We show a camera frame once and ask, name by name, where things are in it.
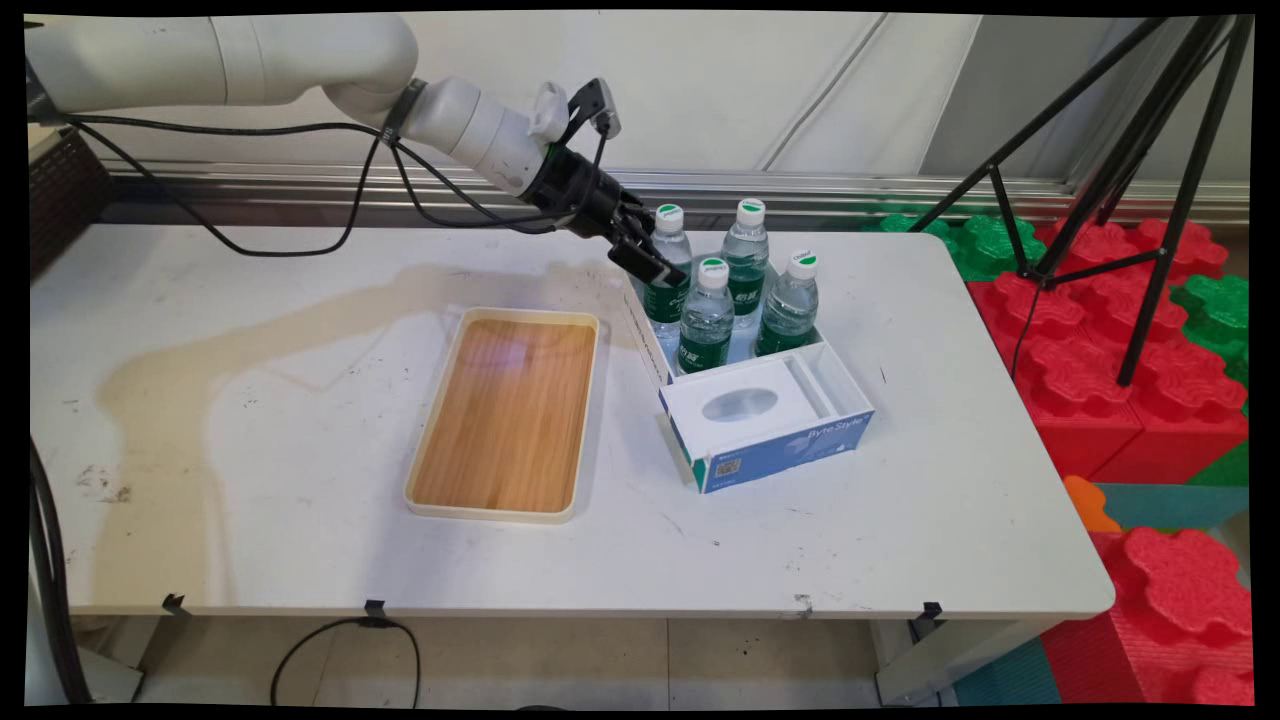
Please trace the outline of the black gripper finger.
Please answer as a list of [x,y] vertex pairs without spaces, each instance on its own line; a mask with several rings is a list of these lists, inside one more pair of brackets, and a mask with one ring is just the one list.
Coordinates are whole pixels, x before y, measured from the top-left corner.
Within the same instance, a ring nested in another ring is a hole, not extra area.
[[608,241],[608,259],[646,286],[677,288],[689,281],[689,273],[662,256],[646,236],[611,236]]
[[618,204],[618,229],[628,238],[630,243],[652,243],[652,234],[657,227],[654,213],[635,196],[621,196]]

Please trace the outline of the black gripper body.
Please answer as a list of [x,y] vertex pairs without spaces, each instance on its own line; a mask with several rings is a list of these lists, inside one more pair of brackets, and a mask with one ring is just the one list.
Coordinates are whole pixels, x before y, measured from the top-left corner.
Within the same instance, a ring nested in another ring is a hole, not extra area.
[[553,223],[591,238],[625,236],[618,229],[620,182],[563,143],[547,149],[544,161],[518,199],[553,217]]

